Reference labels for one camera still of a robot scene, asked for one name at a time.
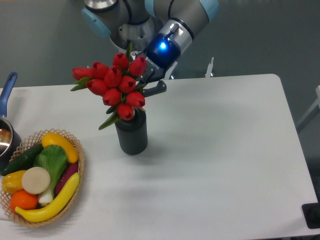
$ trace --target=vase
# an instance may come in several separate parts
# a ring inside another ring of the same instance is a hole
[[[121,149],[128,155],[143,152],[148,145],[147,116],[139,108],[134,109],[131,120],[120,119],[115,123]]]

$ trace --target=pot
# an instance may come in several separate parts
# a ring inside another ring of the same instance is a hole
[[[7,103],[17,80],[17,73],[11,72],[0,95],[0,171],[4,170],[11,156],[21,143],[21,138],[14,130],[7,117]]]

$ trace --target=red tulip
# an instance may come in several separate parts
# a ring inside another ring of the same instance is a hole
[[[121,101],[121,92],[116,88],[111,88],[103,95],[103,104],[108,106],[114,106]]]
[[[145,97],[138,91],[133,91],[126,96],[126,102],[132,107],[141,108],[146,104]]]
[[[138,56],[129,66],[129,71],[134,76],[141,76],[147,67],[147,60],[143,56]]]
[[[123,52],[119,52],[114,55],[112,65],[119,66],[122,70],[126,70],[129,67],[129,60]]]
[[[80,80],[85,77],[93,78],[94,77],[94,72],[92,71],[91,68],[88,67],[75,67],[72,69],[72,77]]]
[[[116,88],[122,79],[121,72],[117,66],[112,66],[109,68],[108,72],[104,77],[104,82],[108,88]]]
[[[92,64],[93,75],[97,79],[103,80],[105,78],[105,75],[107,74],[108,70],[109,70],[109,67],[107,65],[104,65],[101,62],[95,61]]]
[[[119,106],[116,108],[116,114],[119,116],[119,118],[128,121],[132,119],[134,115],[134,110],[128,104],[120,103]]]
[[[124,76],[118,86],[120,92],[128,94],[135,90],[136,87],[136,80],[134,80],[130,76]]]
[[[105,81],[101,79],[92,79],[86,83],[86,87],[95,95],[103,96],[108,91]]]

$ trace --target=woven basket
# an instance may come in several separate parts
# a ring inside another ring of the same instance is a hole
[[[82,182],[82,178],[84,175],[84,171],[85,171],[85,158],[84,158],[84,151],[83,148],[79,142],[79,140],[77,140],[77,138],[72,135],[71,133],[67,132],[66,130],[59,130],[59,129],[51,129],[51,130],[44,130],[44,131],[39,131],[36,132],[33,136],[29,136],[28,138],[26,138],[24,140],[24,142],[20,143],[20,146],[18,146],[16,148],[16,151],[13,153],[13,156],[11,157],[12,161],[15,157],[17,157],[19,154],[21,154],[23,151],[29,149],[30,147],[32,147],[33,145],[37,145],[41,143],[41,139],[42,137],[47,134],[47,133],[57,133],[62,135],[63,137],[65,137],[70,143],[73,144],[73,146],[77,149],[78,154],[79,154],[79,160],[78,160],[78,172],[80,175],[80,182],[79,185],[74,193],[74,195],[72,196],[72,198],[70,199],[70,201],[68,202],[68,204],[64,207],[64,209],[62,209],[62,211],[60,213],[58,213],[58,215],[54,216],[53,218],[46,220],[46,221],[42,221],[42,222],[29,222],[27,220],[25,220],[22,216],[15,214],[11,211],[10,208],[10,199],[11,199],[11,195],[9,193],[4,192],[3,190],[1,190],[0,192],[0,204],[2,205],[2,208],[4,209],[4,214],[9,218],[9,220],[13,221],[16,224],[20,224],[22,226],[26,226],[26,227],[41,227],[50,223],[55,222],[56,220],[58,220],[63,214],[65,214],[69,208],[71,207],[71,205],[73,204],[73,202],[75,201],[80,186],[81,186],[81,182]]]

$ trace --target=table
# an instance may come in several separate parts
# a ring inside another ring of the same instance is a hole
[[[146,99],[149,143],[136,156],[121,150],[114,126],[98,130],[107,108],[89,90],[14,88],[7,119],[21,138],[51,128],[71,132],[85,151],[85,176],[62,219],[37,229],[1,220],[1,238],[251,240],[320,233],[303,217],[301,205],[317,198],[276,75],[166,83],[167,92]]]

